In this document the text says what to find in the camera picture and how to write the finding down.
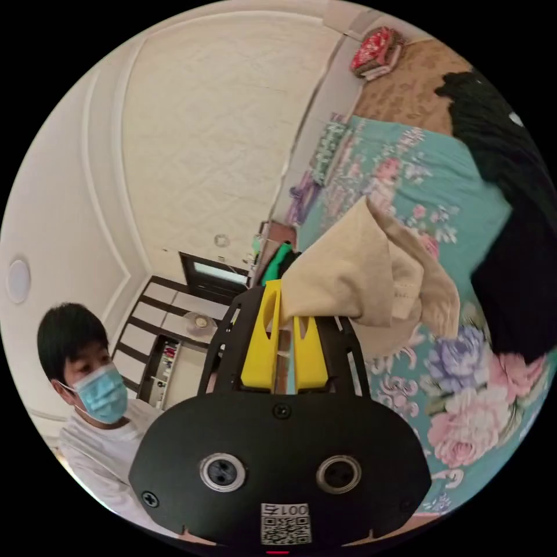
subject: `towel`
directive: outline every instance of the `towel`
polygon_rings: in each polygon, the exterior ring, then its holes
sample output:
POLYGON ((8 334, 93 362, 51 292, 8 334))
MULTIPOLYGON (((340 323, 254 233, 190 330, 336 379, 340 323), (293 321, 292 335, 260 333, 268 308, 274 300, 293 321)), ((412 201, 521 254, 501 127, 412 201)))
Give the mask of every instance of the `towel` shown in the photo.
POLYGON ((364 357, 403 348, 423 322, 455 338, 460 300, 453 281, 396 219, 362 197, 284 273, 281 320, 346 316, 364 357))

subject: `person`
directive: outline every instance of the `person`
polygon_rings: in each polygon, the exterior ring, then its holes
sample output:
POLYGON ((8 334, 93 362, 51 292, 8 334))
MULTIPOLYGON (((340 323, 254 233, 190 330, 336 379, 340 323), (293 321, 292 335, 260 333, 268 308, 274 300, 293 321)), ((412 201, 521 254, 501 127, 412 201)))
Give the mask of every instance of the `person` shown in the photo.
POLYGON ((101 321, 78 303, 53 307, 39 325, 37 348, 50 384, 73 406, 60 432, 59 450, 76 477, 130 522, 173 538, 210 543, 156 524, 131 489, 128 475, 139 443, 161 410, 128 399, 101 321))

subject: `green object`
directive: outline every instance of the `green object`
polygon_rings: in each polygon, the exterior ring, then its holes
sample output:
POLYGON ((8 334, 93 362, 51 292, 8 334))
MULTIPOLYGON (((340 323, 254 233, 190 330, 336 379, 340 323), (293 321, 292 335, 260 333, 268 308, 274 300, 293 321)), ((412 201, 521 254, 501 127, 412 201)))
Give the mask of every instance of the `green object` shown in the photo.
POLYGON ((347 126, 342 122, 329 122, 321 134, 312 169, 313 181, 319 186, 325 184, 329 166, 346 130, 347 126))
POLYGON ((257 255, 259 253, 259 250, 261 249, 261 236, 257 234, 257 236, 254 237, 253 242, 251 243, 251 249, 254 250, 255 255, 257 255))
POLYGON ((263 275, 263 279, 261 281, 261 286, 265 286, 268 280, 277 280, 279 277, 279 266, 283 262, 286 254, 289 254, 292 251, 292 244, 284 243, 281 247, 277 250, 275 255, 273 255, 273 259, 267 265, 267 269, 265 274, 263 275))

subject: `face mask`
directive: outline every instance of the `face mask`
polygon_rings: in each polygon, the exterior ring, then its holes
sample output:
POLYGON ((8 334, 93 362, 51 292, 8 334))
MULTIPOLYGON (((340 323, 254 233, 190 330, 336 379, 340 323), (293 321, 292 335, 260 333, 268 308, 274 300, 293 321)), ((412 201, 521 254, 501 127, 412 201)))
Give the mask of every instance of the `face mask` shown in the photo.
POLYGON ((115 424, 128 408, 128 390, 112 363, 84 377, 70 390, 79 396, 86 413, 104 424, 115 424))

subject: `pillow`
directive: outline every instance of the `pillow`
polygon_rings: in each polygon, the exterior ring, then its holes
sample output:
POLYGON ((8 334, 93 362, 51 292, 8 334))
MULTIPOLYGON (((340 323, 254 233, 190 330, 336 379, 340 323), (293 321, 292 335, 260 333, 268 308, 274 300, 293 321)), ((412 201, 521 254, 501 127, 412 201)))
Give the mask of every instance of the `pillow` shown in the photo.
POLYGON ((373 81, 382 75, 389 74, 393 68, 397 65, 400 58, 400 52, 402 51, 402 46, 396 45, 395 50, 389 58, 388 63, 385 66, 379 66, 378 68, 373 68, 372 70, 365 71, 360 75, 360 77, 365 77, 367 81, 373 81))
POLYGON ((325 184, 327 171, 347 127, 343 122, 329 122, 321 134, 312 169, 312 178, 320 186, 325 184))
POLYGON ((387 65, 397 46, 404 43, 402 35, 394 29, 381 27, 370 33, 371 35, 364 40, 350 65, 350 69, 357 76, 387 65))

